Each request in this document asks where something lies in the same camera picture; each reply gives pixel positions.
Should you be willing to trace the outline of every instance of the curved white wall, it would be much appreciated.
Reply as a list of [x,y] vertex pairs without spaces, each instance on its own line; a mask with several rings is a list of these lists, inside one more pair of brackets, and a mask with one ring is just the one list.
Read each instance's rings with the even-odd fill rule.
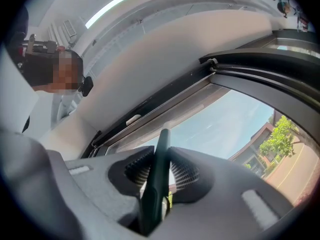
[[237,48],[271,32],[266,15],[242,10],[208,11],[169,22],[130,45],[105,68],[77,112],[103,131],[197,65],[198,58]]

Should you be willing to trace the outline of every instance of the road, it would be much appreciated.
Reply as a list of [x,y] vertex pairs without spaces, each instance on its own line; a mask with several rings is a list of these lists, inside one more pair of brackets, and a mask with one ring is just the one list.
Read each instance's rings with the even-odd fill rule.
[[292,204],[304,191],[319,159],[310,147],[302,143],[295,144],[294,151],[295,155],[283,158],[275,171],[266,178],[266,182],[280,191]]

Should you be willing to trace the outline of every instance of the linear light fixture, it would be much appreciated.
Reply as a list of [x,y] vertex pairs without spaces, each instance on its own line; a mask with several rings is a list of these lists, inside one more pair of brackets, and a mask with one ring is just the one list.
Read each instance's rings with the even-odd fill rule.
[[109,11],[112,7],[121,3],[123,0],[113,0],[108,3],[105,7],[103,7],[100,11],[98,11],[89,21],[85,24],[86,28],[90,28],[93,23],[95,23],[102,15],[104,15],[107,11]]

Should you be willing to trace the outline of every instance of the blue sky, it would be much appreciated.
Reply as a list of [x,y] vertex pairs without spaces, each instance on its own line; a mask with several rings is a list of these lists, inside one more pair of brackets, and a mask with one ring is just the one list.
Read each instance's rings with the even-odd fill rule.
[[[173,127],[171,146],[228,159],[250,141],[273,111],[273,108],[261,101],[231,90]],[[156,145],[157,141],[158,137],[142,146]]]

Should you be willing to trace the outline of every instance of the fluorescent light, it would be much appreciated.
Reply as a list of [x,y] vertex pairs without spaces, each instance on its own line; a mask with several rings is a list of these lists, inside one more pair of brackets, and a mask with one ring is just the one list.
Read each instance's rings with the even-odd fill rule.
[[89,21],[85,24],[86,28],[90,28],[93,23],[95,23],[102,15],[104,15],[107,11],[109,11],[112,7],[121,3],[123,0],[113,0],[108,3],[105,7],[103,7],[100,11],[98,11]]

